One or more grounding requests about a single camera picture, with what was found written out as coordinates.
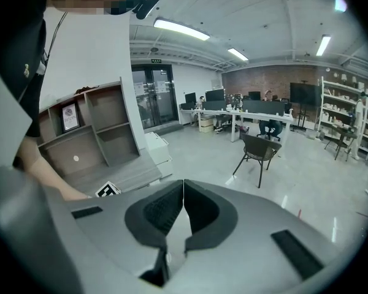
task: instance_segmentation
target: black chair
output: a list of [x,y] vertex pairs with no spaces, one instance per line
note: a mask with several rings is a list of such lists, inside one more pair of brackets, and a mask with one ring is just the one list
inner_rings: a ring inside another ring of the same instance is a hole
[[241,159],[241,161],[240,161],[239,165],[237,166],[237,168],[234,170],[233,175],[239,169],[239,167],[241,166],[241,163],[244,161],[244,159],[246,159],[247,161],[248,161],[248,159],[255,159],[259,162],[260,167],[261,167],[260,168],[259,186],[258,186],[258,188],[260,188],[260,185],[262,183],[263,162],[264,161],[269,162],[269,164],[267,165],[267,168],[266,168],[266,170],[268,170],[269,167],[270,167],[271,159],[273,159],[273,157],[275,156],[277,151],[281,148],[281,144],[274,143],[272,141],[265,140],[263,138],[259,138],[259,137],[255,137],[255,136],[251,136],[251,135],[246,135],[246,134],[242,134],[242,140],[245,143],[244,156]]
[[[273,127],[271,127],[271,126],[266,126],[268,129],[269,129],[269,131],[268,132],[266,132],[266,135],[267,135],[267,137],[269,138],[269,140],[271,140],[271,133],[275,130]],[[276,137],[276,139],[278,140],[278,141],[281,141],[281,138],[280,137]]]

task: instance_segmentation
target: concrete floor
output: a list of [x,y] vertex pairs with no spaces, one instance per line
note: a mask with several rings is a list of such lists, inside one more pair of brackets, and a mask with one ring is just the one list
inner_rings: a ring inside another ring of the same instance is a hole
[[[258,125],[250,126],[250,134],[258,134]],[[232,177],[243,156],[242,140],[230,142],[230,133],[199,133],[197,127],[164,135],[169,142],[174,174],[161,181],[194,179],[225,186],[267,198],[317,229],[342,250],[356,239],[362,239],[368,227],[368,164],[340,153],[335,144],[325,144],[291,132],[285,156],[275,157],[263,172],[258,189],[260,166],[255,160],[243,162]],[[183,210],[167,237],[170,268],[174,273],[185,260],[184,239],[191,235],[188,216]]]

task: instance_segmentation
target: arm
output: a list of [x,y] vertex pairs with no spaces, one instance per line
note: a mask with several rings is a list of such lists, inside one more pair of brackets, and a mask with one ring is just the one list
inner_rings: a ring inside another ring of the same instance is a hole
[[68,185],[41,156],[35,138],[25,137],[19,147],[18,157],[23,161],[25,172],[42,184],[55,187],[65,200],[88,198],[87,195]]

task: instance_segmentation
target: office desk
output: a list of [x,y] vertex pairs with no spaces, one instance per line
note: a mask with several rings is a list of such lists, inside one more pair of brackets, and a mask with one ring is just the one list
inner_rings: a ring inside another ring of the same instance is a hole
[[[182,113],[197,113],[198,119],[201,118],[201,114],[203,115],[232,115],[232,133],[231,133],[231,142],[235,142],[239,138],[236,137],[236,134],[234,132],[234,128],[236,126],[236,115],[241,117],[241,126],[243,125],[243,119],[257,119],[261,121],[281,121],[286,123],[285,133],[283,133],[282,136],[282,148],[279,152],[279,155],[282,156],[284,152],[284,146],[286,144],[286,141],[289,137],[290,132],[290,124],[293,122],[292,115],[284,115],[284,116],[278,116],[278,115],[267,115],[265,113],[250,113],[250,112],[239,112],[239,111],[223,111],[223,110],[201,110],[201,109],[195,109],[195,110],[181,110]],[[199,131],[201,131],[201,122],[199,121]]]

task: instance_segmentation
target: white cabinet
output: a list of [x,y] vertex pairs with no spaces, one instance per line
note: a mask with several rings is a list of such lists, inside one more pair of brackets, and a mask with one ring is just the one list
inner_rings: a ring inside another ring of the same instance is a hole
[[172,158],[169,155],[169,143],[154,132],[145,134],[150,157],[160,170],[162,177],[173,174]]

